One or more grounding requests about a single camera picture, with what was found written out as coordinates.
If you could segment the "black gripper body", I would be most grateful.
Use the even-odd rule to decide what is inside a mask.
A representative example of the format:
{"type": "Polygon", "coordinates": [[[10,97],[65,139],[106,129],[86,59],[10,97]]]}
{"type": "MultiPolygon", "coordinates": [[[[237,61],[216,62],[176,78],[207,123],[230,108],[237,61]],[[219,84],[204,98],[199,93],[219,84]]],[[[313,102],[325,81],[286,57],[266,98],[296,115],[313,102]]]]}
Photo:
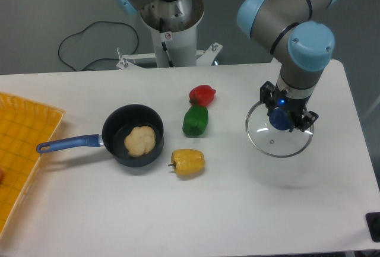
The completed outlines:
{"type": "Polygon", "coordinates": [[[275,109],[267,111],[270,124],[291,124],[291,113],[302,114],[311,96],[311,88],[293,88],[284,82],[278,82],[273,92],[275,109]]]}

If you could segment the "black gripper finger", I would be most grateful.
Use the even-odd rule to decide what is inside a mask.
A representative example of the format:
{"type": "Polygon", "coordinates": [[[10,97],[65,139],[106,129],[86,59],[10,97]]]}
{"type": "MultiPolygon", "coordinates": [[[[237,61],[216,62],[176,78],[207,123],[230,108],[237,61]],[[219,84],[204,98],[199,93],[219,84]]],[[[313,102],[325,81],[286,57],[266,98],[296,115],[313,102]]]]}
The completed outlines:
{"type": "Polygon", "coordinates": [[[297,129],[301,132],[305,132],[308,130],[315,121],[319,118],[319,115],[313,111],[304,110],[302,114],[291,113],[291,127],[289,129],[290,132],[297,129]]]}
{"type": "Polygon", "coordinates": [[[269,112],[272,112],[275,109],[275,102],[273,99],[273,92],[275,90],[275,86],[266,81],[260,87],[260,102],[264,104],[269,112]]]}

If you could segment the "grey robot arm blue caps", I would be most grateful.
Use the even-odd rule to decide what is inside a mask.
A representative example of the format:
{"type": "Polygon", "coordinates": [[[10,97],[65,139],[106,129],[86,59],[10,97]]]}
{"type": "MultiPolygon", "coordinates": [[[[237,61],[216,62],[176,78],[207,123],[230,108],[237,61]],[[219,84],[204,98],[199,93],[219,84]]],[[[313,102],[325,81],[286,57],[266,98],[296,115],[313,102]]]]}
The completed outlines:
{"type": "MultiPolygon", "coordinates": [[[[150,28],[157,66],[194,66],[196,27],[202,0],[115,0],[139,14],[150,28]]],[[[335,47],[332,31],[311,20],[336,0],[245,0],[237,12],[239,28],[281,63],[276,84],[265,83],[260,101],[275,129],[308,130],[318,115],[306,105],[335,47]]]]}

